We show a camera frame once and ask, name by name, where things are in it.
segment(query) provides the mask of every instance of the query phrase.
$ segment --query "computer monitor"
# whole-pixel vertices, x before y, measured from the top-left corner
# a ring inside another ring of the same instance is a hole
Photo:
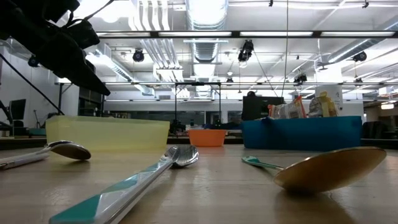
[[[281,105],[282,103],[284,103],[283,97],[244,96],[242,120],[265,118],[269,114],[268,105]]]
[[[22,120],[25,115],[26,99],[10,101],[10,114],[13,120]]]

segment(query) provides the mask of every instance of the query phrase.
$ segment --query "plastic bag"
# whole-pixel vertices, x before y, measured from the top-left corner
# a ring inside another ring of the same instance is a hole
[[[274,119],[306,118],[302,97],[283,105],[268,105],[269,116]]]
[[[320,96],[315,97],[310,103],[310,112],[308,117],[319,118],[319,117],[333,117],[338,116],[335,103],[327,96],[327,92],[321,92]]]

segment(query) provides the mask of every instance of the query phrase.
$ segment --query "table surface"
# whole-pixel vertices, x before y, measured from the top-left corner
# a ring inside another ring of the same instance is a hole
[[[0,157],[29,150],[1,151]],[[257,156],[288,166],[314,152],[199,148],[199,161],[168,170],[121,223],[398,223],[398,151],[365,179],[315,196],[287,194],[268,172],[241,162]],[[56,154],[46,161],[0,171],[1,223],[48,223],[51,216],[136,172],[126,153],[89,162]]]

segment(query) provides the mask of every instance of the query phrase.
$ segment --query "blue bin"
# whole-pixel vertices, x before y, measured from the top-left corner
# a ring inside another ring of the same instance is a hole
[[[263,119],[242,125],[244,147],[331,151],[361,145],[360,116],[302,119]]]

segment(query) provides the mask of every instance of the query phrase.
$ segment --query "yellow plastic bin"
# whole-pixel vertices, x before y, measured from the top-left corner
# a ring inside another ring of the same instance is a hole
[[[189,130],[189,141],[191,145],[198,147],[220,147],[223,146],[226,130]]]
[[[54,116],[46,121],[47,142],[73,141],[89,150],[165,150],[170,123],[141,119]]]

